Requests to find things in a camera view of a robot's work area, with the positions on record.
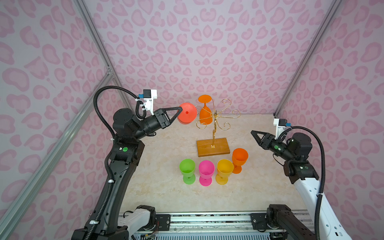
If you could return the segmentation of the green wine glass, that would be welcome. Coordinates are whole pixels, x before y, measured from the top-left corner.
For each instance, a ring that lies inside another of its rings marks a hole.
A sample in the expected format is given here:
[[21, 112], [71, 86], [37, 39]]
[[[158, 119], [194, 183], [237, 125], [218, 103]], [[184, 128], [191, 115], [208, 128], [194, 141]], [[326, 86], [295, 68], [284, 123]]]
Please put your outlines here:
[[192, 185], [195, 180], [196, 164], [191, 159], [184, 159], [180, 162], [179, 169], [183, 175], [183, 182], [187, 185]]

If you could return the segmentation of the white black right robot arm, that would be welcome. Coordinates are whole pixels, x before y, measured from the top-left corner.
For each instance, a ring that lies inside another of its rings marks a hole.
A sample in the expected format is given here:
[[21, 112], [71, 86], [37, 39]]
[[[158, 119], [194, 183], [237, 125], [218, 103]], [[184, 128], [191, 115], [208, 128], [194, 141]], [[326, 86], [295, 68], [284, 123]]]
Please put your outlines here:
[[[282, 228], [285, 235], [293, 240], [349, 240], [350, 235], [345, 231], [329, 201], [324, 194], [326, 180], [325, 150], [319, 137], [311, 130], [294, 126], [299, 130], [290, 139], [284, 137], [292, 130], [284, 130], [278, 137], [261, 131], [251, 134], [264, 150], [271, 151], [285, 162], [283, 169], [305, 203], [314, 223], [314, 231], [310, 231], [286, 205], [271, 204], [267, 208], [266, 225], [271, 229]], [[312, 138], [320, 147], [321, 174], [308, 161], [313, 148]]]

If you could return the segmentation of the yellow wine glass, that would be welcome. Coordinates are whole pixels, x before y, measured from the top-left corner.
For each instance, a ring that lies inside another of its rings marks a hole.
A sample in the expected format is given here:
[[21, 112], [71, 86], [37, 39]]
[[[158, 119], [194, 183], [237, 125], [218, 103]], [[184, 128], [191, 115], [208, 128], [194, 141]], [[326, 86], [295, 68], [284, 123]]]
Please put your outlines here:
[[229, 180], [229, 176], [232, 174], [234, 170], [234, 165], [231, 161], [223, 159], [220, 160], [217, 164], [217, 175], [216, 175], [216, 182], [219, 185], [225, 185], [227, 184]]

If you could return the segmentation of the orange wine glass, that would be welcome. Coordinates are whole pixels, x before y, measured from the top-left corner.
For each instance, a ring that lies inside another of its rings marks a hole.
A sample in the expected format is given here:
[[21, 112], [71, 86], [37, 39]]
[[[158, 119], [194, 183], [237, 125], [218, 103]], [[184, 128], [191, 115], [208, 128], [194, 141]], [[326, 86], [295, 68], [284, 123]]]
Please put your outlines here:
[[249, 154], [245, 149], [237, 148], [233, 151], [232, 161], [234, 165], [233, 174], [239, 174], [242, 171], [242, 166], [248, 160]]
[[201, 108], [200, 111], [200, 118], [199, 122], [201, 125], [210, 125], [213, 122], [213, 117], [212, 117], [212, 111], [211, 109], [207, 106], [207, 104], [212, 100], [212, 97], [209, 95], [201, 95], [198, 98], [198, 101], [204, 106]]

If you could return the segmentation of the orange back wine glass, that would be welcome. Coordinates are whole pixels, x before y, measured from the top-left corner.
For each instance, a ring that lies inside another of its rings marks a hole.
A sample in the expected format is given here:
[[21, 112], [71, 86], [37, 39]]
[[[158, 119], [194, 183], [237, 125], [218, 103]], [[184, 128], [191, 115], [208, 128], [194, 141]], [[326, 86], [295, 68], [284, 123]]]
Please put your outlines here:
[[213, 117], [212, 117], [212, 111], [211, 109], [207, 106], [207, 104], [212, 100], [212, 97], [209, 95], [201, 95], [198, 98], [198, 101], [204, 106], [201, 108], [200, 111], [200, 118], [199, 122], [201, 125], [210, 125], [213, 122]]

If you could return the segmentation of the orange front wine glass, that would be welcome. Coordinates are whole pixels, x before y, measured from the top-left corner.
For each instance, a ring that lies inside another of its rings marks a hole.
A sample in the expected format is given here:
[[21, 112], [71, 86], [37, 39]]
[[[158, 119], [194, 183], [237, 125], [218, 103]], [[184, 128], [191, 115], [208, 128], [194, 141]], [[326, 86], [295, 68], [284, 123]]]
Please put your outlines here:
[[249, 154], [245, 149], [237, 148], [233, 151], [232, 161], [234, 165], [233, 174], [239, 174], [242, 171], [242, 166], [248, 160]]

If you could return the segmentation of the pink wine glass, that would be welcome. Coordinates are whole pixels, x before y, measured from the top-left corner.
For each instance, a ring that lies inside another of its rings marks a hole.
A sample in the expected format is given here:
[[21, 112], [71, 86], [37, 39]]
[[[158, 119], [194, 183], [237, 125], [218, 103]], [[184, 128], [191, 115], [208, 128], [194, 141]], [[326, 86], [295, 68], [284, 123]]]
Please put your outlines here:
[[203, 187], [208, 187], [212, 184], [212, 177], [215, 172], [215, 165], [211, 161], [202, 161], [199, 164], [199, 182]]

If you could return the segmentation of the red wine glass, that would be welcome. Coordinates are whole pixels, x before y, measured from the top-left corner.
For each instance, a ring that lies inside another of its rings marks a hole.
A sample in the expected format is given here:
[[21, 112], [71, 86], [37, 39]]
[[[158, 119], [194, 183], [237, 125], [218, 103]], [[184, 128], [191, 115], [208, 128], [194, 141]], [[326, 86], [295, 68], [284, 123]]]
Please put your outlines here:
[[196, 119], [198, 113], [195, 105], [191, 103], [183, 103], [180, 107], [182, 108], [182, 113], [179, 114], [178, 121], [185, 125], [192, 123]]

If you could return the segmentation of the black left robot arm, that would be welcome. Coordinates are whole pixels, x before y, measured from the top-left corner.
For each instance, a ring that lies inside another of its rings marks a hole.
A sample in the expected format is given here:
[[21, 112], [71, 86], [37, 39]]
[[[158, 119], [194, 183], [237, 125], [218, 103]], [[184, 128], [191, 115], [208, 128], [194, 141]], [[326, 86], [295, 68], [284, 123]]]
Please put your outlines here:
[[119, 212], [128, 184], [139, 165], [145, 144], [142, 138], [169, 127], [183, 111], [182, 107], [158, 109], [139, 120], [130, 109], [120, 109], [113, 116], [115, 136], [105, 159], [107, 179], [98, 203], [73, 240], [129, 240], [139, 229], [157, 227], [154, 207], [140, 205], [128, 215], [125, 226], [119, 226]]

